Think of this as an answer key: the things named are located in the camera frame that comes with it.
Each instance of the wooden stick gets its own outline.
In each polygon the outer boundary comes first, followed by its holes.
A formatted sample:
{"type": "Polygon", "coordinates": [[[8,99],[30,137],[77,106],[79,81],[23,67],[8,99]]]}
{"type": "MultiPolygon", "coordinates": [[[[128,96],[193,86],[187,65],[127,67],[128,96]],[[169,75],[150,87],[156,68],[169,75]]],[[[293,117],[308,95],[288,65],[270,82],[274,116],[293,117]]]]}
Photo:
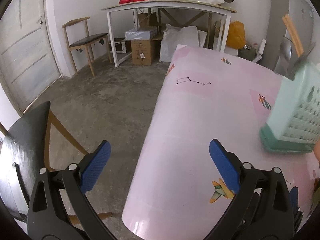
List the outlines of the wooden stick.
{"type": "MultiPolygon", "coordinates": [[[[112,213],[108,212],[108,213],[101,213],[101,214],[97,214],[98,217],[103,220],[109,217],[112,217],[112,213]]],[[[78,220],[77,216],[75,215],[70,215],[69,216],[70,222],[72,223],[72,225],[80,225],[80,221],[78,220]]]]}
{"type": "Polygon", "coordinates": [[[294,24],[288,14],[286,14],[284,17],[282,17],[282,20],[288,29],[288,32],[291,36],[292,42],[293,42],[294,47],[296,49],[297,55],[298,55],[298,57],[300,57],[303,54],[304,50],[303,50],[303,46],[302,46],[299,34],[297,32],[297,29],[294,26],[294,24]]]}
{"type": "Polygon", "coordinates": [[[162,27],[161,27],[161,8],[158,8],[158,18],[159,18],[159,21],[158,21],[158,27],[159,27],[159,34],[162,33],[162,27]]]}
{"type": "Polygon", "coordinates": [[[181,24],[178,23],[176,19],[173,18],[171,14],[168,13],[164,8],[160,8],[160,10],[169,18],[169,20],[171,20],[176,25],[176,27],[182,27],[181,24]]]}
{"type": "Polygon", "coordinates": [[[88,151],[82,147],[80,143],[68,132],[68,130],[60,123],[58,118],[53,114],[53,112],[49,111],[49,117],[53,126],[76,148],[79,152],[84,155],[88,154],[88,151]]]}
{"type": "Polygon", "coordinates": [[[205,15],[207,12],[199,12],[196,16],[194,16],[191,20],[187,21],[183,27],[189,26],[191,23],[193,23],[195,20],[199,19],[201,16],[205,15]]]}
{"type": "Polygon", "coordinates": [[[206,40],[206,43],[205,43],[205,47],[206,48],[209,48],[209,40],[210,40],[211,28],[212,28],[212,13],[209,13],[209,17],[208,17],[208,33],[207,33],[207,40],[206,40]]]}
{"type": "Polygon", "coordinates": [[[0,123],[0,131],[4,134],[4,136],[8,135],[7,129],[0,123]]]}
{"type": "Polygon", "coordinates": [[[151,8],[148,8],[147,26],[149,26],[150,24],[150,15],[151,15],[151,8]]]}

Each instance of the pink table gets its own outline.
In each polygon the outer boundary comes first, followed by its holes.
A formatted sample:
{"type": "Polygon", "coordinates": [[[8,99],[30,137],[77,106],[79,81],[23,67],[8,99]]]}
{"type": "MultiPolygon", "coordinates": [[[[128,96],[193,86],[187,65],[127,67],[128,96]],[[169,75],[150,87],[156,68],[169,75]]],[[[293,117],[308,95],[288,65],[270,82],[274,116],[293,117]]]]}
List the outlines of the pink table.
{"type": "Polygon", "coordinates": [[[230,204],[214,203],[219,174],[209,155],[217,138],[241,162],[280,167],[289,190],[299,188],[306,221],[315,178],[313,153],[264,151],[259,129],[270,114],[282,76],[242,58],[179,46],[159,94],[123,210],[124,224],[146,240],[201,240],[230,204]]]}

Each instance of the blue gripper pad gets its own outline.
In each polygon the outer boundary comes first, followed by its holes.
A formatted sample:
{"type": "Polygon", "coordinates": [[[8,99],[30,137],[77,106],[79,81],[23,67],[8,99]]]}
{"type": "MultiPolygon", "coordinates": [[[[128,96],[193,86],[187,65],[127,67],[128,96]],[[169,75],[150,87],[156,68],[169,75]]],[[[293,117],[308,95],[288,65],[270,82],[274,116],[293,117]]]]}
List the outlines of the blue gripper pad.
{"type": "Polygon", "coordinates": [[[289,195],[291,199],[293,214],[296,214],[298,212],[298,188],[293,187],[290,190],[289,195]]]}
{"type": "Polygon", "coordinates": [[[224,154],[224,149],[221,149],[212,140],[209,146],[209,153],[228,189],[238,194],[240,190],[239,174],[224,154]]]}
{"type": "Polygon", "coordinates": [[[111,145],[108,141],[105,141],[81,174],[80,189],[83,194],[93,189],[93,186],[96,184],[100,173],[110,157],[110,154],[111,145]]]}

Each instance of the white table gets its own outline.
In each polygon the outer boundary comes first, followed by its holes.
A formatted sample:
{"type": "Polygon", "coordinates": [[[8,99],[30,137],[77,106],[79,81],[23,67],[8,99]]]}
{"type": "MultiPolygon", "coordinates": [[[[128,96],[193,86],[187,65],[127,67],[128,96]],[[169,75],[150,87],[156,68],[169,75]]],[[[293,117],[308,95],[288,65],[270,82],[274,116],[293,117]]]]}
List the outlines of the white table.
{"type": "MultiPolygon", "coordinates": [[[[194,1],[183,1],[183,0],[148,0],[148,1],[119,4],[119,5],[103,8],[101,10],[107,11],[108,27],[109,27],[109,35],[110,35],[112,51],[116,51],[116,45],[114,41],[113,28],[111,24],[111,13],[133,9],[134,24],[135,24],[135,27],[137,27],[138,26],[138,9],[141,9],[141,8],[181,8],[181,9],[199,10],[199,11],[204,11],[209,13],[217,13],[222,15],[223,17],[221,21],[221,26],[225,24],[225,29],[223,32],[223,28],[220,28],[218,46],[217,46],[217,51],[221,51],[221,52],[224,52],[224,49],[226,47],[231,13],[236,12],[236,10],[219,6],[219,5],[213,5],[213,4],[202,3],[202,2],[194,2],[194,1]]],[[[120,60],[118,60],[117,54],[113,53],[115,67],[118,67],[120,63],[124,62],[129,57],[131,57],[131,53],[121,58],[120,60]]]]}

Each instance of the refrigerator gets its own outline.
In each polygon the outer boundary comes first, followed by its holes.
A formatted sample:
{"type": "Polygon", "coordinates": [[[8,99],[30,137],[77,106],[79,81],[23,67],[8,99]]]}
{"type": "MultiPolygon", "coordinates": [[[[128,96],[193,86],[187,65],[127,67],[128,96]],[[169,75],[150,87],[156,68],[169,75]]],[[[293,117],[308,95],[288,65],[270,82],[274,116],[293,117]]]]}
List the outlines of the refrigerator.
{"type": "Polygon", "coordinates": [[[281,43],[291,56],[289,68],[298,59],[290,34],[282,21],[286,14],[292,19],[305,51],[311,46],[314,21],[312,7],[306,0],[271,0],[267,42],[259,63],[283,76],[285,71],[279,58],[281,43]]]}

